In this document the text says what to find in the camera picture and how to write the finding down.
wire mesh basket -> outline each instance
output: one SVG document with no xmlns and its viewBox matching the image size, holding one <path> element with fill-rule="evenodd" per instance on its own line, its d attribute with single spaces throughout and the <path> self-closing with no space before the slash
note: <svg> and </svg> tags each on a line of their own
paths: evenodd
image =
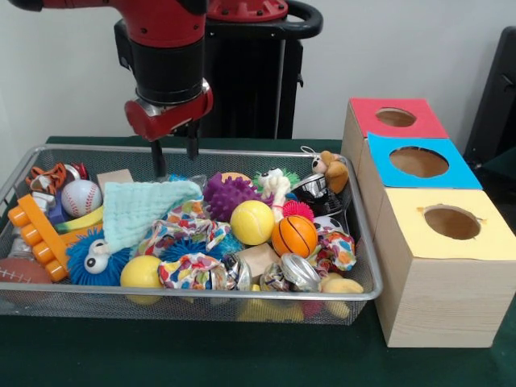
<svg viewBox="0 0 516 387">
<path fill-rule="evenodd" d="M 153 179 L 149 148 L 44 145 L 29 151 L 6 184 L 0 198 L 6 202 L 28 194 L 24 178 L 32 166 L 43 170 L 56 163 L 83 162 L 92 178 L 98 173 L 129 169 L 135 181 Z M 164 149 L 169 173 L 183 176 L 235 171 L 253 176 L 276 167 L 311 173 L 305 153 L 201 150 L 190 161 L 182 149 Z M 187 289 L 138 289 L 110 286 L 54 285 L 0 282 L 0 314 L 86 318 L 141 318 L 275 323 L 351 324 L 382 288 L 377 257 L 369 234 L 360 191 L 351 163 L 343 158 L 350 181 L 342 193 L 341 223 L 356 241 L 357 262 L 347 277 L 363 287 L 361 294 L 277 293 Z M 0 256 L 13 241 L 8 223 L 0 234 Z"/>
</svg>

green tablecloth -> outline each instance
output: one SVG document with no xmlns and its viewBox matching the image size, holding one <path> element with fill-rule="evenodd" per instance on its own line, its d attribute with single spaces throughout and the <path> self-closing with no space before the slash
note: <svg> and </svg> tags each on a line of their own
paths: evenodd
<svg viewBox="0 0 516 387">
<path fill-rule="evenodd" d="M 48 142 L 146 145 L 135 137 Z M 340 150 L 330 140 L 202 140 L 204 148 L 268 151 L 303 144 Z M 515 329 L 516 302 L 490 349 L 389 349 L 371 302 L 351 327 L 0 317 L 0 385 L 515 386 Z"/>
</svg>

banana toy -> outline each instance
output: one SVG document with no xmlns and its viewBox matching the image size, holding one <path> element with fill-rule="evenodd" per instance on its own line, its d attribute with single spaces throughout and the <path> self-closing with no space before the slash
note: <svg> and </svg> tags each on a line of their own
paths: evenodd
<svg viewBox="0 0 516 387">
<path fill-rule="evenodd" d="M 84 215 L 80 218 L 70 220 L 68 222 L 59 223 L 55 225 L 57 232 L 64 233 L 79 230 L 81 228 L 86 228 L 93 226 L 94 224 L 100 223 L 102 221 L 102 216 L 104 215 L 104 206 L 98 207 L 95 211 Z"/>
</svg>

shape sorter box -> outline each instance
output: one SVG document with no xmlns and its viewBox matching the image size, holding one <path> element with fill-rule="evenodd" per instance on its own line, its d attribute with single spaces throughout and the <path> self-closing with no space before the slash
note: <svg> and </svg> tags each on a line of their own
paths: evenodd
<svg viewBox="0 0 516 387">
<path fill-rule="evenodd" d="M 424 99 L 351 98 L 347 104 L 341 153 L 360 170 L 368 133 L 388 137 L 447 139 L 447 132 Z"/>
<path fill-rule="evenodd" d="M 369 134 L 358 182 L 374 237 L 385 187 L 482 189 L 449 139 L 392 138 Z"/>
<path fill-rule="evenodd" d="M 516 238 L 484 191 L 385 189 L 375 246 L 389 347 L 490 347 L 516 290 Z"/>
</svg>

white wall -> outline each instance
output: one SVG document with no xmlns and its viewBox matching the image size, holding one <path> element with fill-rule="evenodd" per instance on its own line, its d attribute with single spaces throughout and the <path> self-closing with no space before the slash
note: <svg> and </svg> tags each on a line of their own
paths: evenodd
<svg viewBox="0 0 516 387">
<path fill-rule="evenodd" d="M 340 139 L 351 96 L 424 97 L 462 148 L 512 0 L 309 0 L 323 33 L 305 42 L 294 136 Z M 130 135 L 114 10 L 44 10 L 0 1 L 0 182 L 49 135 Z"/>
</svg>

